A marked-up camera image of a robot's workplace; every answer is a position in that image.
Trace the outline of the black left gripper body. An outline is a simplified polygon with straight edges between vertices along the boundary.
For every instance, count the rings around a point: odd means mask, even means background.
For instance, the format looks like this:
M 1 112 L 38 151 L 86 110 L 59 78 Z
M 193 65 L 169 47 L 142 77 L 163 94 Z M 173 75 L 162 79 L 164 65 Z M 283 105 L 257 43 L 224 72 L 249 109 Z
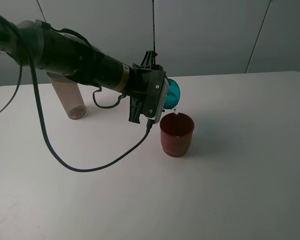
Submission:
M 125 65 L 124 69 L 129 73 L 128 82 L 124 87 L 124 93 L 129 97 L 142 100 L 144 109 L 148 88 L 157 83 L 161 84 L 166 73 L 160 65 L 157 65 L 157 69 L 154 70 L 142 69 L 136 64 L 132 67 Z

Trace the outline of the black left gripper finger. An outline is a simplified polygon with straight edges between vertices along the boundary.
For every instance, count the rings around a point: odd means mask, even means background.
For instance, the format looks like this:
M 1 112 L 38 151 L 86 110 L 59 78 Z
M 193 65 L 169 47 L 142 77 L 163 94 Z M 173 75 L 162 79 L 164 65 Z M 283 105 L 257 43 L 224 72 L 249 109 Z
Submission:
M 145 56 L 141 62 L 140 67 L 142 69 L 146 69 L 146 70 L 156 70 L 157 69 L 157 65 L 156 65 L 156 56 L 157 53 L 154 52 L 153 50 L 148 50 L 145 53 Z
M 128 120 L 131 123 L 140 124 L 140 115 L 142 114 L 142 109 L 143 101 L 136 97 L 130 97 Z

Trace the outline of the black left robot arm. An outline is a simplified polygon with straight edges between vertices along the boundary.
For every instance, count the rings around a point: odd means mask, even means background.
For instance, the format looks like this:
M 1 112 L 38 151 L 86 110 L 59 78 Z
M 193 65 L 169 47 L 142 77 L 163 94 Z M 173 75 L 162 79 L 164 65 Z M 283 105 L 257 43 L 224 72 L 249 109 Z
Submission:
M 141 115 L 156 122 L 160 119 L 168 82 L 163 68 L 155 64 L 152 50 L 141 64 L 129 66 L 67 28 L 56 30 L 40 20 L 15 25 L 0 16 L 0 51 L 20 65 L 33 65 L 78 84 L 129 96 L 130 122 L 138 123 Z

